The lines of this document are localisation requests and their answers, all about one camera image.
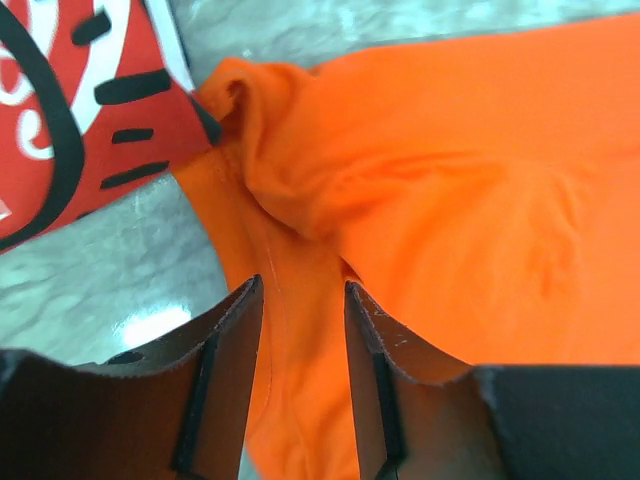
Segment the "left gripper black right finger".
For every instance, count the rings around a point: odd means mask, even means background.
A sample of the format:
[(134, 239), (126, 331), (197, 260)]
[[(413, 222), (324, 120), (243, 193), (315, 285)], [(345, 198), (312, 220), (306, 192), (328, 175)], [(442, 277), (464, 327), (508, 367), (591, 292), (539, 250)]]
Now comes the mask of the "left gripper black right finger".
[(345, 287), (364, 479), (635, 479), (639, 370), (468, 365)]

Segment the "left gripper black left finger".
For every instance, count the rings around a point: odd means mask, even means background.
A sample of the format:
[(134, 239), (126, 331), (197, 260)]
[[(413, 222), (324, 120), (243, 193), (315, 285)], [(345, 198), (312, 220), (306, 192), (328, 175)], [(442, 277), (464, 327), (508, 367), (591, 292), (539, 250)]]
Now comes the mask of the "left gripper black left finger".
[(252, 277), (102, 364), (1, 353), (5, 479), (234, 479), (263, 314)]

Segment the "orange t-shirt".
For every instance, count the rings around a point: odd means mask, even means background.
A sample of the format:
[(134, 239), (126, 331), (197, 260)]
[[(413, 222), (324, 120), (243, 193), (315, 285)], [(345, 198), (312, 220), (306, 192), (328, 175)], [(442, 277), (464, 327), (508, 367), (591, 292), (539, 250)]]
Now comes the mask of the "orange t-shirt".
[(344, 284), (469, 363), (639, 360), (639, 17), (227, 58), (219, 145), (175, 177), (227, 284), (264, 283), (246, 446), (356, 479)]

